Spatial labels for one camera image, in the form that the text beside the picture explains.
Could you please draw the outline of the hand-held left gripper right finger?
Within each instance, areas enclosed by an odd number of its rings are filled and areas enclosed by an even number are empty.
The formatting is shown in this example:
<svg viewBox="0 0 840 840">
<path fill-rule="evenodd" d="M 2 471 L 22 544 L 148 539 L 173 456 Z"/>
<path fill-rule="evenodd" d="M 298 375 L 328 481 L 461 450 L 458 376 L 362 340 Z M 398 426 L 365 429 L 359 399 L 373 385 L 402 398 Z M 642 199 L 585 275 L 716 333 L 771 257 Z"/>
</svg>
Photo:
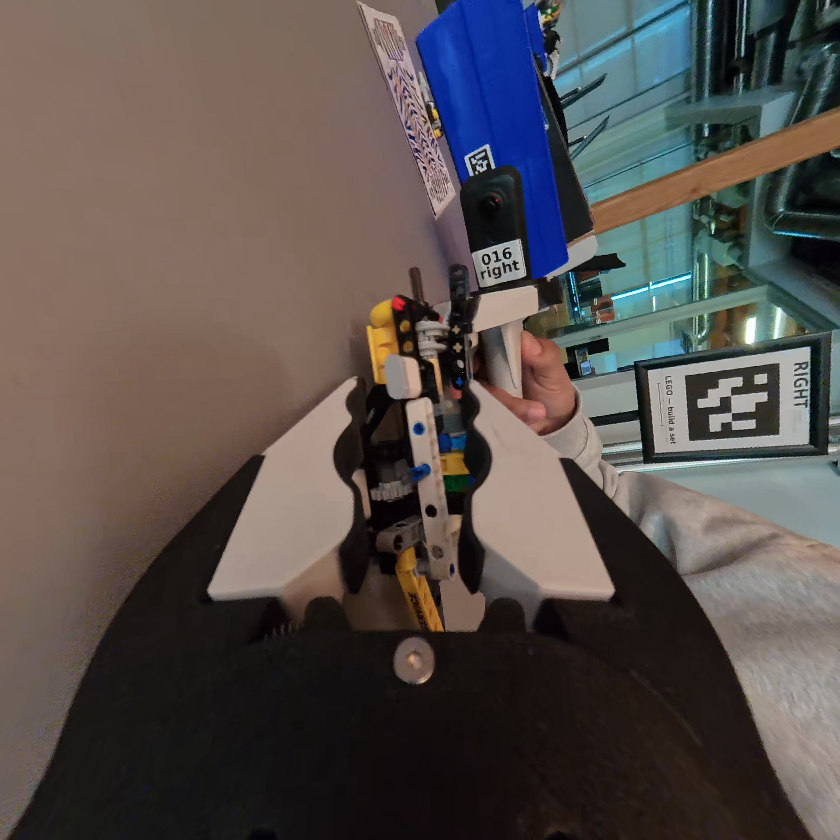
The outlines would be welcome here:
<svg viewBox="0 0 840 840">
<path fill-rule="evenodd" d="M 615 587 L 557 452 L 482 384 L 471 430 L 489 471 L 470 496 L 469 525 L 484 551 L 478 590 L 535 616 L 549 599 L 608 602 Z"/>
</svg>

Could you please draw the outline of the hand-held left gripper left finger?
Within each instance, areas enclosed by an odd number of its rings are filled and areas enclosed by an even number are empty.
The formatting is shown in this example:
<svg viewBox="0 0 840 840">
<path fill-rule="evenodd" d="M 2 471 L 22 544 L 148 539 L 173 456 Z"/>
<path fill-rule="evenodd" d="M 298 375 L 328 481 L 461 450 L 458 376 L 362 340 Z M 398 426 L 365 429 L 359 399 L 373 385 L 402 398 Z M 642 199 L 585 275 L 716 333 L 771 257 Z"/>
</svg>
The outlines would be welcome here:
<svg viewBox="0 0 840 840">
<path fill-rule="evenodd" d="M 215 602 L 275 597 L 289 616 L 359 593 L 369 567 L 364 380 L 351 377 L 264 452 L 208 588 Z"/>
</svg>

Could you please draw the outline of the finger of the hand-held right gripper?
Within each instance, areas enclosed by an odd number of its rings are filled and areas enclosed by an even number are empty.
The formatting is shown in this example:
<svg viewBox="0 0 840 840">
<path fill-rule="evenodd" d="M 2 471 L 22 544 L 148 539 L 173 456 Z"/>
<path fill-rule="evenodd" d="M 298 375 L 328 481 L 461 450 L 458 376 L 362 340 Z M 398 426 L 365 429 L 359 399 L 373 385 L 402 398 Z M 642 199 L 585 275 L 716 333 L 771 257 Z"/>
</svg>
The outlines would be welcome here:
<svg viewBox="0 0 840 840">
<path fill-rule="evenodd" d="M 448 268 L 449 310 L 451 333 L 481 333 L 522 322 L 537 311 L 537 287 L 528 284 L 497 291 L 472 293 L 466 266 L 453 264 Z"/>
</svg>

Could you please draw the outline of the black lego beam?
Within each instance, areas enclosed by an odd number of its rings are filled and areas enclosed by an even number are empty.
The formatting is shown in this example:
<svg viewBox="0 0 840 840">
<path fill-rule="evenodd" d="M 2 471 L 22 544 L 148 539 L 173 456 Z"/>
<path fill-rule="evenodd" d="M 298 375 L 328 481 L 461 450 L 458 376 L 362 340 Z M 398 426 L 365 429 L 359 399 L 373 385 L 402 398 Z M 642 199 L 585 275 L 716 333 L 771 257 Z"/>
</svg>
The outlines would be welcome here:
<svg viewBox="0 0 840 840">
<path fill-rule="evenodd" d="M 453 311 L 448 316 L 447 367 L 449 390 L 459 402 L 473 378 L 471 324 Z"/>
</svg>

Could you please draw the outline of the yellow black lego model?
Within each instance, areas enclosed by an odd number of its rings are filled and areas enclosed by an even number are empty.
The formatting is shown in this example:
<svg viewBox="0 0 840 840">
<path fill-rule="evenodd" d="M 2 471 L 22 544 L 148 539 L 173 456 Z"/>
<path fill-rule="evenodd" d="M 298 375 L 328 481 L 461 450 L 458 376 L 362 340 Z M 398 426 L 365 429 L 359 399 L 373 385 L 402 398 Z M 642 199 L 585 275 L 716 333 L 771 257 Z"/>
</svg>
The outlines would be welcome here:
<svg viewBox="0 0 840 840">
<path fill-rule="evenodd" d="M 374 386 L 363 427 L 369 534 L 384 574 L 394 574 L 422 631 L 473 632 L 484 597 L 459 570 L 459 533 L 475 483 L 467 432 L 448 383 L 448 310 L 412 294 L 371 311 L 367 340 Z"/>
</svg>

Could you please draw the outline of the person's right forearm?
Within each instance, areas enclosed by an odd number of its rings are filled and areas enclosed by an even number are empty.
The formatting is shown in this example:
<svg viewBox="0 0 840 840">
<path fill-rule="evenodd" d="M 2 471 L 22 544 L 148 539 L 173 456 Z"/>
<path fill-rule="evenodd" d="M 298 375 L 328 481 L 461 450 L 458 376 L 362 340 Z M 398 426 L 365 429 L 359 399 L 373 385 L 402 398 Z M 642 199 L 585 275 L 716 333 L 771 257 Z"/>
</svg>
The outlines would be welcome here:
<svg viewBox="0 0 840 840">
<path fill-rule="evenodd" d="M 653 474 L 619 474 L 579 404 L 543 434 L 675 566 L 737 671 L 813 838 L 839 838 L 839 552 Z"/>
</svg>

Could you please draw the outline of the yellow black lego piece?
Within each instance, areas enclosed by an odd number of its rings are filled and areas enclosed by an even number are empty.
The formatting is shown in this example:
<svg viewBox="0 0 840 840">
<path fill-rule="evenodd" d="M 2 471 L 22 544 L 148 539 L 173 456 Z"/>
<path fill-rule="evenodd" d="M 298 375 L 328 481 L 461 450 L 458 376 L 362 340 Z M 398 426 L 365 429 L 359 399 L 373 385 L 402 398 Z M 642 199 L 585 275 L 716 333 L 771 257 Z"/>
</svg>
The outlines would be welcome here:
<svg viewBox="0 0 840 840">
<path fill-rule="evenodd" d="M 417 74 L 417 82 L 418 86 L 421 91 L 421 96 L 423 100 L 423 105 L 425 106 L 425 111 L 427 114 L 427 120 L 429 122 L 430 130 L 435 137 L 436 140 L 440 140 L 443 137 L 443 128 L 442 123 L 436 108 L 435 101 L 433 99 L 431 88 L 427 82 L 427 79 L 422 71 L 418 71 Z"/>
</svg>

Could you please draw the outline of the person's right hand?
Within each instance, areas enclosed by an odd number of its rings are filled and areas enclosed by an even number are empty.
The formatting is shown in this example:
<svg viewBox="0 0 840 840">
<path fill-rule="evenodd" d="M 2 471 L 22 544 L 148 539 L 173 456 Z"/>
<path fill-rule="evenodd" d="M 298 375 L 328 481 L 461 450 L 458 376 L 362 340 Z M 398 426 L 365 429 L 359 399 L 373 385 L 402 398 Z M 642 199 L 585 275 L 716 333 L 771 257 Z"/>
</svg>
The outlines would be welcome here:
<svg viewBox="0 0 840 840">
<path fill-rule="evenodd" d="M 522 397 L 492 384 L 485 387 L 534 433 L 547 436 L 571 421 L 579 405 L 577 391 L 553 341 L 522 332 L 520 349 Z"/>
</svg>

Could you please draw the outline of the blue storage bin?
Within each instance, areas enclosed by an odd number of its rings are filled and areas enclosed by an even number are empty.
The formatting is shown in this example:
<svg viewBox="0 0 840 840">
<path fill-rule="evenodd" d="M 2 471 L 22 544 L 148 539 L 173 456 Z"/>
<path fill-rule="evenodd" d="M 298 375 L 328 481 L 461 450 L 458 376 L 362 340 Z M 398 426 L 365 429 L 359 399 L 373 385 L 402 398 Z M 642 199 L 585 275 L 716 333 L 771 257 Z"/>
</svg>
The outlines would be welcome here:
<svg viewBox="0 0 840 840">
<path fill-rule="evenodd" d="M 416 37 L 444 135 L 464 183 L 513 166 L 521 177 L 532 273 L 567 261 L 528 14 L 519 1 L 457 1 Z"/>
</svg>

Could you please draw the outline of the patterned sticker sheet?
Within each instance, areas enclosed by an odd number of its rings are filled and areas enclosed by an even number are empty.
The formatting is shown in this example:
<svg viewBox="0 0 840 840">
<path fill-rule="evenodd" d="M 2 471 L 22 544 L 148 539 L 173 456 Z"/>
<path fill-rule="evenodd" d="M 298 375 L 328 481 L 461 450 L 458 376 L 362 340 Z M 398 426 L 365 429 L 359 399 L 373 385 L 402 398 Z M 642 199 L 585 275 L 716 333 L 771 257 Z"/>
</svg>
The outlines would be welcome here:
<svg viewBox="0 0 840 840">
<path fill-rule="evenodd" d="M 456 196 L 455 186 L 429 119 L 421 76 L 415 69 L 403 29 L 393 15 L 357 2 L 371 47 L 394 103 L 434 218 Z"/>
</svg>

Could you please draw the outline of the small toy figure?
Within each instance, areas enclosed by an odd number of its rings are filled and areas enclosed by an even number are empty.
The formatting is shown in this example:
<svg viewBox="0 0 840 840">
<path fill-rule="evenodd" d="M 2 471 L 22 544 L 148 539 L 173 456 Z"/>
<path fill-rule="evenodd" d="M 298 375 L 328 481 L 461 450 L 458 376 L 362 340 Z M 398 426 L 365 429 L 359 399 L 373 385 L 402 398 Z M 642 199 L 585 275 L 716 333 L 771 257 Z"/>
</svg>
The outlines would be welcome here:
<svg viewBox="0 0 840 840">
<path fill-rule="evenodd" d="M 565 1 L 537 1 L 535 6 L 538 9 L 544 51 L 547 56 L 551 56 L 559 51 L 562 43 L 557 24 L 564 10 Z"/>
</svg>

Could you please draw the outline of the framed marker sign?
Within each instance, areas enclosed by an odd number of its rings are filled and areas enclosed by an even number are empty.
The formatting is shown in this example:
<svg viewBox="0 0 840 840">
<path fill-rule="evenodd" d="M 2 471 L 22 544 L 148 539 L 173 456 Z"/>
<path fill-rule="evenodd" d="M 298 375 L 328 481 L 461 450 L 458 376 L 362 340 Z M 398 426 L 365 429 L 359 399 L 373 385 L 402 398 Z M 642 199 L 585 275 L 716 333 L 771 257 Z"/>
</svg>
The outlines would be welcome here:
<svg viewBox="0 0 840 840">
<path fill-rule="evenodd" d="M 634 364 L 645 464 L 826 455 L 832 334 Z"/>
</svg>

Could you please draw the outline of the wooden beam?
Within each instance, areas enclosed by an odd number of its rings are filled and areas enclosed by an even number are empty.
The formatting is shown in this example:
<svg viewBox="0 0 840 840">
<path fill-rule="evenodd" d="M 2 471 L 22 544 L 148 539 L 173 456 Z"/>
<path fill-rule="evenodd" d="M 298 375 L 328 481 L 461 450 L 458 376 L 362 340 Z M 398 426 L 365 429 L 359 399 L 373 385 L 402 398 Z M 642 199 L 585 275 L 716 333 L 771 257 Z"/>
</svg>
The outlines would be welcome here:
<svg viewBox="0 0 840 840">
<path fill-rule="evenodd" d="M 603 235 L 730 186 L 810 160 L 838 145 L 839 108 L 833 108 L 593 204 L 594 234 Z"/>
</svg>

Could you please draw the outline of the silver ventilation ducts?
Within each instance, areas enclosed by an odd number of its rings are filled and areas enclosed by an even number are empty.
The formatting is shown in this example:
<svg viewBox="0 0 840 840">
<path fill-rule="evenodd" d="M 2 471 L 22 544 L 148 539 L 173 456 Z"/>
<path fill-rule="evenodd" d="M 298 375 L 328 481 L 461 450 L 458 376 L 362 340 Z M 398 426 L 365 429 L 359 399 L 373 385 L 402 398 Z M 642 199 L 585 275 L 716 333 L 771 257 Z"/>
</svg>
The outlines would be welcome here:
<svg viewBox="0 0 840 840">
<path fill-rule="evenodd" d="M 838 108 L 838 2 L 692 3 L 687 104 L 697 162 Z M 691 300 L 748 282 L 742 272 L 789 256 L 838 283 L 838 142 L 776 172 L 693 202 Z"/>
</svg>

